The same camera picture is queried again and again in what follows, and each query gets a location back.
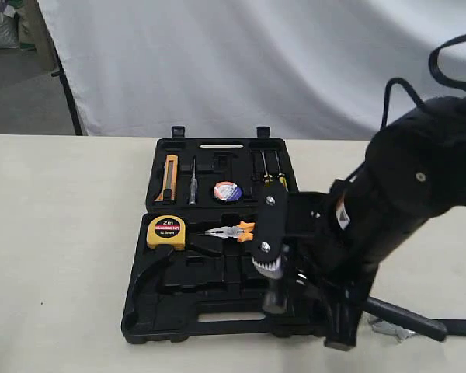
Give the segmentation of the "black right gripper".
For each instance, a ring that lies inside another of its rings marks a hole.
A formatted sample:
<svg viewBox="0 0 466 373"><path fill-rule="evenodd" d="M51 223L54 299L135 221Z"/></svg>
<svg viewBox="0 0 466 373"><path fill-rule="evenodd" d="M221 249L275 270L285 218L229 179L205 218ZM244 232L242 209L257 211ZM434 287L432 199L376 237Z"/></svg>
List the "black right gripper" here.
<svg viewBox="0 0 466 373"><path fill-rule="evenodd" d="M430 198L431 169L418 162L367 162L354 180L336 180L327 193L290 195L293 268L304 275L290 290L322 304L325 347L352 350L363 310L445 341L443 323L369 297L380 263L429 220Z"/></svg>

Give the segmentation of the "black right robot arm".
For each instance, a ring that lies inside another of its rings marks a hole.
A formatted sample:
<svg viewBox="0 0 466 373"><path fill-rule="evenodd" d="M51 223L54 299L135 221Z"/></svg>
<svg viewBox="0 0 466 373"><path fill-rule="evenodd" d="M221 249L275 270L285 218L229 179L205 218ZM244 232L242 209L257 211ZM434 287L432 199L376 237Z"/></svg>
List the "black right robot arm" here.
<svg viewBox="0 0 466 373"><path fill-rule="evenodd" d="M364 313L445 340L449 327L370 296L378 267L428 220L466 207L466 99L432 99L380 129L352 176L295 193L285 232L306 295L325 314L325 345L350 350Z"/></svg>

